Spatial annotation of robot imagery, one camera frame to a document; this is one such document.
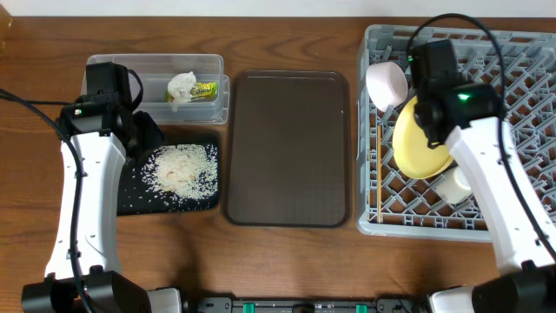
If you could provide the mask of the yellow plate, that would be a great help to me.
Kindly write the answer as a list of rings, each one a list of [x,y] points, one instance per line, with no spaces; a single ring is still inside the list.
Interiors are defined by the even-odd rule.
[[[416,104],[417,97],[413,97],[400,112],[394,126],[392,147],[395,163],[405,176],[426,179],[447,169],[453,158],[445,145],[435,149],[427,146],[427,137],[414,120]]]

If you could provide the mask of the rice leftovers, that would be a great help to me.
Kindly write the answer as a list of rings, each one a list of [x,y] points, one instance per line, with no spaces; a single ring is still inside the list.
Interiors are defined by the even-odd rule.
[[[212,143],[166,145],[141,167],[147,191],[165,203],[200,203],[218,191],[218,147]]]

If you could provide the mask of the pink bowl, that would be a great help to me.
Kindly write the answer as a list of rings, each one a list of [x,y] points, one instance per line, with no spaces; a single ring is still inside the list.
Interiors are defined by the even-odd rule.
[[[374,63],[365,75],[367,93],[378,111],[396,108],[407,99],[408,84],[402,68],[394,62]]]

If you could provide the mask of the white paper waste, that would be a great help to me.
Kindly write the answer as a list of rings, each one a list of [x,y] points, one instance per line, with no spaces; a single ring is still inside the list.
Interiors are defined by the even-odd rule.
[[[165,101],[173,111],[178,111],[185,103],[215,97],[217,92],[217,82],[198,82],[195,73],[190,71],[178,74],[169,81]]]

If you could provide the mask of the white cup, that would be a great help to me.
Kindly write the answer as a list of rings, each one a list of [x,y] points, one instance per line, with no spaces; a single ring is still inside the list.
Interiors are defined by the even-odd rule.
[[[463,202],[473,194],[463,171],[454,167],[444,173],[444,179],[435,187],[441,199],[450,204]]]

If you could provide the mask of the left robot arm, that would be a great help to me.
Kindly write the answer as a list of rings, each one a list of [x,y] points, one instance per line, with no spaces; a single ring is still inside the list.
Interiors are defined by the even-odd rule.
[[[136,73],[107,62],[86,68],[84,95],[49,125],[62,146],[63,199],[56,243],[44,279],[23,287],[26,312],[181,312],[176,287],[146,291],[125,278],[116,247],[122,169],[162,146],[165,137],[138,109]]]

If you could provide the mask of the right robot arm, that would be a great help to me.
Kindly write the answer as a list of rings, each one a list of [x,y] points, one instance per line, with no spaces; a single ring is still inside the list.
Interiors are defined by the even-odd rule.
[[[479,206],[500,277],[474,287],[437,291],[432,312],[553,312],[555,227],[541,204],[502,118],[500,95],[466,80],[450,41],[410,52],[417,89],[416,123],[428,147],[447,147]]]

